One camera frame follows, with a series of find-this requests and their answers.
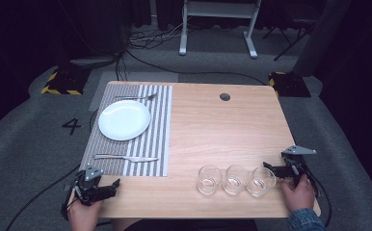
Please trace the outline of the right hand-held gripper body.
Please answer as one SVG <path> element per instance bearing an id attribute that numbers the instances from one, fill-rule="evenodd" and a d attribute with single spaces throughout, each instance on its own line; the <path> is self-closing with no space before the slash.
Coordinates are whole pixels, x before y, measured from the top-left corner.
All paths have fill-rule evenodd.
<path id="1" fill-rule="evenodd" d="M 315 154 L 316 151 L 314 149 L 301 147 L 299 145 L 291 145 L 282 150 L 281 157 L 285 161 L 286 166 L 291 170 L 291 177 L 294 180 L 295 186 L 300 183 L 300 179 L 303 175 L 307 176 L 312 186 L 315 185 L 315 181 L 304 159 L 304 155 Z"/>

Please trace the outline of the silver fork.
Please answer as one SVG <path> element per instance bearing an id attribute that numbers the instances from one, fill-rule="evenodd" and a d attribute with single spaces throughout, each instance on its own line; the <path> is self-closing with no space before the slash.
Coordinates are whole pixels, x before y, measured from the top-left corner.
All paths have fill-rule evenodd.
<path id="1" fill-rule="evenodd" d="M 147 96 L 115 96 L 114 100 L 152 100 L 158 95 L 157 92 Z"/>

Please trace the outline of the black folding stand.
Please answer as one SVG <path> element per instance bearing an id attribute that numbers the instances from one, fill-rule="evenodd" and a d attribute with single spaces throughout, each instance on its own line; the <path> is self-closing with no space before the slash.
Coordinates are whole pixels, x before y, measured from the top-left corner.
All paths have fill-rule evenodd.
<path id="1" fill-rule="evenodd" d="M 266 33 L 264 38 L 269 37 L 273 32 L 279 31 L 283 36 L 288 45 L 274 57 L 277 61 L 281 56 L 283 56 L 288 50 L 294 47 L 299 41 L 301 41 L 305 36 L 309 36 L 319 21 L 318 17 L 314 16 L 294 16 L 291 14 L 286 14 L 281 17 L 276 25 L 272 26 L 271 29 Z M 296 33 L 294 38 L 290 38 L 286 32 L 292 30 Z"/>

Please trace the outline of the silver table knife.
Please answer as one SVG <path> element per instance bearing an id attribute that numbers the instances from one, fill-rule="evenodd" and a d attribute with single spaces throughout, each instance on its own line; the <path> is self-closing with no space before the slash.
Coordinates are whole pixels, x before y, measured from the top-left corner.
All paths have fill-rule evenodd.
<path id="1" fill-rule="evenodd" d="M 150 157 L 132 157 L 132 156 L 121 156 L 121 155 L 110 155 L 110 154 L 95 154 L 93 156 L 94 160 L 101 160 L 101 159 L 120 159 L 129 161 L 131 163 L 147 163 L 147 162 L 154 162 L 158 161 L 159 158 L 150 158 Z"/>

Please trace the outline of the white round plate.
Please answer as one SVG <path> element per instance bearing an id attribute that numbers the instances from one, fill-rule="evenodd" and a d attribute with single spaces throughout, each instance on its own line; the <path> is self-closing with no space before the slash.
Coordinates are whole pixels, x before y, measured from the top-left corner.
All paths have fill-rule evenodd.
<path id="1" fill-rule="evenodd" d="M 128 141 L 140 136 L 150 123 L 150 112 L 141 102 L 123 100 L 106 107 L 99 116 L 102 135 L 114 141 Z"/>

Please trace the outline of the grey striped placemat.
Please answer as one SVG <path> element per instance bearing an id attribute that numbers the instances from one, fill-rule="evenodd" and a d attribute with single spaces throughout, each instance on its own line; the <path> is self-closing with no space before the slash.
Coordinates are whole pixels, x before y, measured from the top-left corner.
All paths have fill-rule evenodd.
<path id="1" fill-rule="evenodd" d="M 114 141 L 101 134 L 98 119 L 109 105 L 123 101 L 115 96 L 147 96 L 157 92 L 152 100 L 133 100 L 143 103 L 150 112 L 150 123 L 138 137 L 128 141 Z M 159 85 L 108 84 L 102 96 L 93 129 L 85 149 L 81 168 L 98 167 L 106 175 L 165 177 L 168 172 L 169 139 L 172 115 L 173 88 Z M 120 159 L 94 160 L 95 154 L 159 158 L 147 163 L 131 163 Z"/>

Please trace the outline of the person's right hand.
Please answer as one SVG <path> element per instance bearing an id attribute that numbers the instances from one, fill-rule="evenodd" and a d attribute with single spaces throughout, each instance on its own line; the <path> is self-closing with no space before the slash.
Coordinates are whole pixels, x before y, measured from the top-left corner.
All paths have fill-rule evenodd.
<path id="1" fill-rule="evenodd" d="M 315 201 L 314 189 L 305 174 L 301 176 L 297 186 L 287 180 L 281 180 L 280 187 L 290 212 L 301 209 L 313 209 Z"/>

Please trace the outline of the clear drinking glass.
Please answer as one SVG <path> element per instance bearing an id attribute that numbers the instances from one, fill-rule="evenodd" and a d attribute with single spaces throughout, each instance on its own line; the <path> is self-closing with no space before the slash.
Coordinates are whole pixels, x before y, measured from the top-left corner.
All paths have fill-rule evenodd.
<path id="1" fill-rule="evenodd" d="M 275 174 L 266 167 L 257 167 L 250 176 L 246 189 L 253 196 L 269 192 L 277 183 Z"/>
<path id="2" fill-rule="evenodd" d="M 206 165 L 199 170 L 197 187 L 200 193 L 213 194 L 223 181 L 222 172 L 215 166 Z"/>
<path id="3" fill-rule="evenodd" d="M 231 195 L 236 195 L 245 189 L 248 182 L 248 171 L 239 165 L 227 168 L 223 182 L 224 190 Z"/>

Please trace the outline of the grey pillar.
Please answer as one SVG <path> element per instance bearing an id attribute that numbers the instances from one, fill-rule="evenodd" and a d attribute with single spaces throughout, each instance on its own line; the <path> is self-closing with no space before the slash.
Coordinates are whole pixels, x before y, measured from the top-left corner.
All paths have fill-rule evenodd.
<path id="1" fill-rule="evenodd" d="M 331 44 L 351 2 L 352 0 L 327 0 L 319 21 L 292 68 L 295 75 L 308 77 L 313 74 Z"/>

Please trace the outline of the white metal stand frame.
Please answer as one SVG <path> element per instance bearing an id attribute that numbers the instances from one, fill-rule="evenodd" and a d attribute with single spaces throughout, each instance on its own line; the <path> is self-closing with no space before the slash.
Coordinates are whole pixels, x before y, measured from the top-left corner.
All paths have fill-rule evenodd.
<path id="1" fill-rule="evenodd" d="M 257 52 L 252 41 L 252 32 L 260 10 L 262 0 L 254 0 L 254 3 L 221 3 L 221 2 L 198 2 L 184 0 L 182 9 L 182 32 L 179 44 L 179 55 L 187 53 L 188 18 L 192 16 L 241 18 L 249 19 L 249 29 L 243 33 L 250 57 L 257 58 Z"/>

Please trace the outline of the person's left hand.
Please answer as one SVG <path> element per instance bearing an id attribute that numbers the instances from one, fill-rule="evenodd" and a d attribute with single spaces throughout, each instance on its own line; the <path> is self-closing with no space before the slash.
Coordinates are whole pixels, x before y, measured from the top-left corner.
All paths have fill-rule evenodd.
<path id="1" fill-rule="evenodd" d="M 74 198 L 67 210 L 71 231 L 94 231 L 103 203 L 104 201 L 101 200 L 86 206 L 79 199 Z"/>

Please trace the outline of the yellow black striped base plate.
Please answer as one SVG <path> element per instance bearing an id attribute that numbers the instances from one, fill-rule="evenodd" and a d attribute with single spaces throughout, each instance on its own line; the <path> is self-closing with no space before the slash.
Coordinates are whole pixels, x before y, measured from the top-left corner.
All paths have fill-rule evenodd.
<path id="1" fill-rule="evenodd" d="M 293 72 L 271 72 L 268 79 L 278 97 L 310 97 L 304 79 Z"/>
<path id="2" fill-rule="evenodd" d="M 82 95 L 91 71 L 78 69 L 73 71 L 55 69 L 49 76 L 42 93 Z"/>

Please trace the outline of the person's dark clothing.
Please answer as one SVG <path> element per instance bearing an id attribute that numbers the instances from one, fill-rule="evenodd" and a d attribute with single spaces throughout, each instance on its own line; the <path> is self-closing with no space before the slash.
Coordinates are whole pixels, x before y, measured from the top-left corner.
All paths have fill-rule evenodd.
<path id="1" fill-rule="evenodd" d="M 258 231 L 253 219 L 112 218 L 114 231 Z"/>

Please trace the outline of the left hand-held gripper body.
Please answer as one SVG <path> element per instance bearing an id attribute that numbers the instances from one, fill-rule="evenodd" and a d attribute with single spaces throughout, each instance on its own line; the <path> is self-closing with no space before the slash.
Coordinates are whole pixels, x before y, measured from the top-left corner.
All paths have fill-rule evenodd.
<path id="1" fill-rule="evenodd" d="M 74 193 L 83 205 L 91 206 L 105 199 L 104 191 L 98 187 L 102 174 L 102 169 L 90 165 L 76 174 Z"/>

